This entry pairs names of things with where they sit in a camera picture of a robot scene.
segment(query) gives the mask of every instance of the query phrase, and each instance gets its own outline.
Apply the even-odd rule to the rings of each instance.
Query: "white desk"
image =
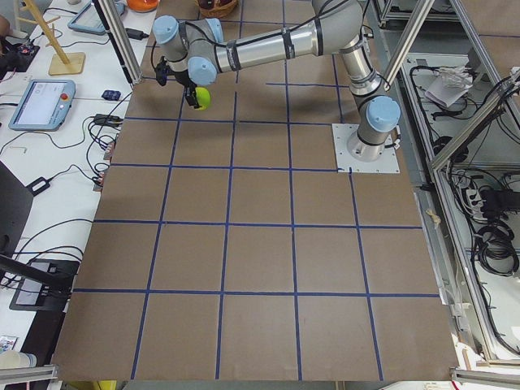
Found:
[[[51,7],[79,11],[85,4],[87,4],[85,0],[75,6],[70,6],[67,0],[54,0]],[[108,40],[107,35],[98,36],[69,29],[67,23],[73,15],[66,12],[50,10],[45,14],[45,19],[50,20],[56,15],[62,16],[61,19],[54,23],[55,28],[63,33],[63,36],[58,39],[62,46],[70,45],[76,41],[103,43]],[[139,29],[150,34],[154,17],[154,12],[142,14],[126,10],[121,20],[124,27]],[[40,27],[35,28],[31,37],[38,37],[34,44],[41,47],[39,53],[28,71],[15,74],[8,82],[0,83],[0,95],[21,96],[30,80],[49,78],[73,80],[76,83],[76,98],[78,99],[99,99],[105,89],[119,90],[123,96],[130,93],[131,89],[110,42],[106,45],[80,43],[64,49],[66,53],[84,52],[87,54],[83,72],[79,75],[49,76],[50,60],[55,51],[52,46],[46,47],[49,41],[45,36],[41,36]],[[142,41],[130,40],[138,60],[143,58],[147,41],[147,39]]]
[[[51,7],[60,7],[78,11],[86,4],[86,1],[76,6],[69,6],[66,0],[54,0]],[[96,36],[80,32],[73,32],[67,27],[70,16],[61,11],[49,11],[50,14],[65,15],[56,22],[55,27],[63,32],[59,38],[60,43],[67,45],[74,41],[100,41],[108,39],[105,36]],[[154,21],[155,13],[137,14],[127,11],[123,16],[125,27],[136,28],[149,33]],[[41,30],[36,28],[32,37],[38,37]],[[50,58],[54,54],[52,47],[45,47],[46,37],[38,37],[35,43],[41,46],[40,52],[33,61],[28,72],[16,74],[11,80],[0,83],[0,102],[18,102],[31,79],[53,79],[48,76]],[[147,40],[131,40],[138,61],[141,61]],[[64,124],[56,132],[48,132],[58,145],[71,145],[80,141],[83,137],[81,124],[90,116],[108,114],[117,102],[108,102],[101,99],[105,89],[121,91],[122,96],[130,92],[123,71],[115,56],[112,45],[78,44],[67,49],[68,52],[84,51],[86,63],[84,71],[80,75],[63,76],[59,78],[74,80],[76,83],[76,95]],[[124,117],[128,102],[122,103],[114,112],[114,115]],[[15,111],[11,106],[0,106],[0,147],[13,139],[20,132],[8,128],[8,123]],[[51,177],[53,174],[64,171],[71,164],[83,168],[87,174],[89,166],[85,154],[90,145],[91,138],[86,134],[85,141],[70,149],[57,149],[46,136],[39,134],[26,134],[5,148],[0,155],[0,160],[19,178],[23,184],[31,183],[36,178]],[[103,152],[96,145],[90,151],[90,161],[98,163],[102,161]],[[19,249],[25,239],[33,236],[40,230],[52,224],[67,219],[92,219],[98,207],[100,193],[93,191],[93,184],[84,178],[75,168],[65,175],[61,175],[51,182],[51,187],[34,198],[31,213],[24,229],[23,238]],[[43,251],[58,245],[74,245],[84,249],[89,237],[90,223],[68,223],[44,233],[33,240],[26,251]],[[47,255],[49,258],[64,258],[57,255]],[[20,257],[21,261],[28,261],[32,256]],[[24,343],[28,329],[34,318],[31,311],[9,310],[9,304],[14,290],[0,289],[0,336],[19,337],[15,349],[20,350]]]

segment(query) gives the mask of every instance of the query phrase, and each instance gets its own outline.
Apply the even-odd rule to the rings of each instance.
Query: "green ball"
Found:
[[[196,87],[195,92],[197,93],[197,101],[200,106],[196,110],[202,111],[211,106],[210,91],[204,87]]]

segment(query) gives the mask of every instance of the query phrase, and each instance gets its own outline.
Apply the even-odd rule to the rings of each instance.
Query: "wooden base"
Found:
[[[67,53],[70,63],[63,63],[61,58],[55,54],[49,67],[50,76],[77,75],[83,71],[85,65],[85,53]]]

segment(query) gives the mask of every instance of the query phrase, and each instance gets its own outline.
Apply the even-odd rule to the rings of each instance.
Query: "tablet device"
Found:
[[[32,80],[9,127],[13,130],[54,131],[71,108],[76,85],[72,80]]]
[[[117,2],[115,9],[122,15],[124,13],[124,4]],[[103,35],[105,33],[105,27],[99,18],[96,7],[92,5],[91,2],[84,6],[81,11],[78,12],[78,15],[74,16],[74,18],[68,22],[67,26],[71,30],[81,33],[96,35]]]

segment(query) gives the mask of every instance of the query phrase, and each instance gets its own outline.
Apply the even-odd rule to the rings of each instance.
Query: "brown basket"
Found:
[[[228,4],[224,6],[220,6],[220,1],[216,0],[215,5],[213,9],[211,10],[205,10],[204,8],[200,8],[202,16],[205,18],[223,18],[226,15],[229,15],[236,7],[236,4],[238,4],[238,0],[232,0],[232,2],[229,2]]]

